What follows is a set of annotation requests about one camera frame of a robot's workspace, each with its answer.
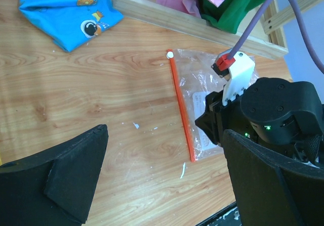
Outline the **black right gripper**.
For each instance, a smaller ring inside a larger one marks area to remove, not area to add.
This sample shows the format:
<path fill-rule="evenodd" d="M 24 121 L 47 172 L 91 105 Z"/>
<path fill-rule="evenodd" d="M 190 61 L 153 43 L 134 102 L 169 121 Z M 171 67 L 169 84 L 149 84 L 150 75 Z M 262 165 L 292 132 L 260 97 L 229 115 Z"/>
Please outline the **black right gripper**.
<path fill-rule="evenodd" d="M 230 129 L 292 159 L 322 159 L 323 103 L 312 83 L 259 78 L 227 106 L 222 95 L 208 94 L 195 120 L 213 144 L 222 146 Z"/>

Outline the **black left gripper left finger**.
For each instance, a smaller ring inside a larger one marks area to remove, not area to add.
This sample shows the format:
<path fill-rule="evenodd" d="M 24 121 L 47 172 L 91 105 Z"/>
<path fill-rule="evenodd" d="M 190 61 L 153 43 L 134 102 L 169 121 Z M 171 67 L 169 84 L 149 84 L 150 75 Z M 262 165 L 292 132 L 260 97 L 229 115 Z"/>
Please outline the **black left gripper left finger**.
<path fill-rule="evenodd" d="M 107 125 L 1 165 L 1 225 L 83 225 L 108 143 Z"/>

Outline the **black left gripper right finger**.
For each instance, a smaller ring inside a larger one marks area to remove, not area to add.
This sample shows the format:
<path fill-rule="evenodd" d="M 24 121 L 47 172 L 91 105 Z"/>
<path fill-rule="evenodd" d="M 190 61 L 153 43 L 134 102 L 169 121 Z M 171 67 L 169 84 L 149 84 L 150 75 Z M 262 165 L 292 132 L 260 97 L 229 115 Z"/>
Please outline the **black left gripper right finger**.
<path fill-rule="evenodd" d="M 232 130 L 222 144 L 242 225 L 323 225 L 323 170 Z"/>

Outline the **clear zip bag orange zipper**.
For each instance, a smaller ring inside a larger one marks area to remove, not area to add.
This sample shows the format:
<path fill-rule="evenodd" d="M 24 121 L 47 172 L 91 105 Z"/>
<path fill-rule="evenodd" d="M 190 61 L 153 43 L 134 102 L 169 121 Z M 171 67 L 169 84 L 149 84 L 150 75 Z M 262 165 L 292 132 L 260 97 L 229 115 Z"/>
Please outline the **clear zip bag orange zipper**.
<path fill-rule="evenodd" d="M 221 92 L 227 83 L 225 78 L 219 77 L 211 69 L 216 55 L 192 50 L 169 49 L 167 58 L 171 65 L 190 161 L 196 162 L 223 153 L 220 143 L 213 144 L 195 125 L 195 120 L 205 111 L 206 96 L 211 92 Z"/>

